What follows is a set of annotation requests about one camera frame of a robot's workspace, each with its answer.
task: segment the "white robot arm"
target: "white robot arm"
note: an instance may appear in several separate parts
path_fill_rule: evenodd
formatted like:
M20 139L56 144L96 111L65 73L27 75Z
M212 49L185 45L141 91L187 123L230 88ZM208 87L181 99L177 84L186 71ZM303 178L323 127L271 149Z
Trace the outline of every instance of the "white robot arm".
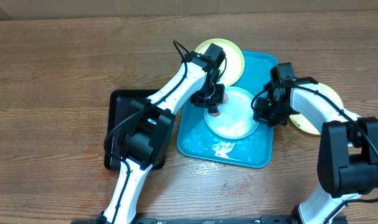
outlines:
M132 222L144 180L164 156L169 145L174 115L189 98L195 106L208 108L211 112L217 110L217 105L223 102L224 86L216 82L224 58L223 49L214 44L210 45L204 55L191 52L185 56L179 71L162 89L143 103L133 102L132 113L142 110L148 103L156 104L157 107L150 110L150 114L142 116L146 117L146 121L136 120L136 123L131 123L133 129L121 129L126 132L121 153L125 161L121 162L113 198L100 222Z
M291 114L301 113L321 133L318 177L320 184L311 197L293 210L292 223L331 223L342 204L359 202L361 195L378 187L378 120L361 118L328 99L316 80L296 78L290 63L271 69L272 80L265 85L266 98L252 105L254 119L269 127L286 124ZM376 152L361 130L373 135ZM348 146L362 153L349 155Z

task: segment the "wooden table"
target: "wooden table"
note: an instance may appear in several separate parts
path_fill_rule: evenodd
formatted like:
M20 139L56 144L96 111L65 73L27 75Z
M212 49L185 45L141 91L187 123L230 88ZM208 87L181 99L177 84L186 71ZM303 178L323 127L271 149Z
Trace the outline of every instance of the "wooden table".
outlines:
M0 223L104 210L118 178L103 166L110 93L162 87L181 60L173 39L194 50L215 37L291 62L347 109L378 117L378 11L0 21ZM289 214L318 184L319 137L292 123L275 129L272 161L256 170L183 156L179 120L164 168L147 178L141 217ZM378 223L378 204L343 214Z

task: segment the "white plate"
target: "white plate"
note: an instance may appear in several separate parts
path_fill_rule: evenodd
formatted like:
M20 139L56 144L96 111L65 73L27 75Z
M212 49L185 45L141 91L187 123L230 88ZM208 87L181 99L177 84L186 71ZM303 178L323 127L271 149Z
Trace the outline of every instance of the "white plate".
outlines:
M258 122L253 120L251 101L253 95L243 88L230 86L225 88L229 100L219 105L220 115L213 117L204 110L208 127L223 138L240 139L255 131Z

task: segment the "blue tray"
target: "blue tray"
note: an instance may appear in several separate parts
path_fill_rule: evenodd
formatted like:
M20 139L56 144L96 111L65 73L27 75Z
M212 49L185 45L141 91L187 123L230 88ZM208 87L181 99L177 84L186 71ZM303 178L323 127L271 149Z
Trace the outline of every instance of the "blue tray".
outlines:
M270 69L278 62L269 54L244 50L243 54L244 72L233 86L244 88L255 96L270 81ZM259 124L246 138L226 139L216 135L208 127L203 108L196 108L189 101L183 106L177 148L185 156L262 168L272 158L272 144L273 128L264 124Z

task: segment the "black tray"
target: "black tray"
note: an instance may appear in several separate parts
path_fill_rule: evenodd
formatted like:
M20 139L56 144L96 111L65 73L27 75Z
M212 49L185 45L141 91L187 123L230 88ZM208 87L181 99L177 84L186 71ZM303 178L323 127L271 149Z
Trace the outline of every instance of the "black tray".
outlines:
M108 108L108 125L107 134L120 122L122 122L128 114L128 107L132 100L147 98L156 93L158 90L114 90L110 96L110 107ZM120 156L120 148L116 147L116 140L118 139L119 131L115 131L114 137L108 143L108 152ZM110 156L104 156L104 166L109 170L119 170L120 162Z

